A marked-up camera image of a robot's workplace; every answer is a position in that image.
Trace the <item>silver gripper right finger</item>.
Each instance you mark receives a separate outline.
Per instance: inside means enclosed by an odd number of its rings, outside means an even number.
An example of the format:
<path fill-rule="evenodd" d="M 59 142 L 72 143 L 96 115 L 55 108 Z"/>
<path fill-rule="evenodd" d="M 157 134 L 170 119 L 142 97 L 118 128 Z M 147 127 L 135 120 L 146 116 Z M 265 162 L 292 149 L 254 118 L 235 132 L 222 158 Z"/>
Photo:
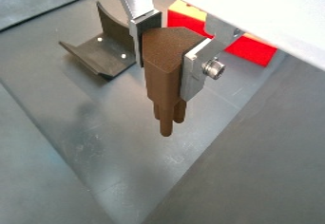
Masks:
<path fill-rule="evenodd" d="M 206 78 L 217 80 L 225 65 L 218 61 L 219 54 L 242 36 L 244 31 L 207 14 L 205 31 L 213 36 L 206 38 L 183 56 L 181 98 L 187 102 L 202 90 Z"/>

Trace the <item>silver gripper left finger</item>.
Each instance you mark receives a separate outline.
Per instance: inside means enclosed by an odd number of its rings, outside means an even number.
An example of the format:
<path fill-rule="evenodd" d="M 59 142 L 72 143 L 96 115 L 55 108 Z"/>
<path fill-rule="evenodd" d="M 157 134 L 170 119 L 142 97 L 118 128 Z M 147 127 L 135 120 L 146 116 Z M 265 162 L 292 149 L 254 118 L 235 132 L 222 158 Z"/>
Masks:
<path fill-rule="evenodd" d="M 134 38 L 137 62 L 142 61 L 142 33 L 150 28 L 159 28 L 163 13 L 154 7 L 153 0 L 119 0 L 128 17 L 130 34 Z"/>

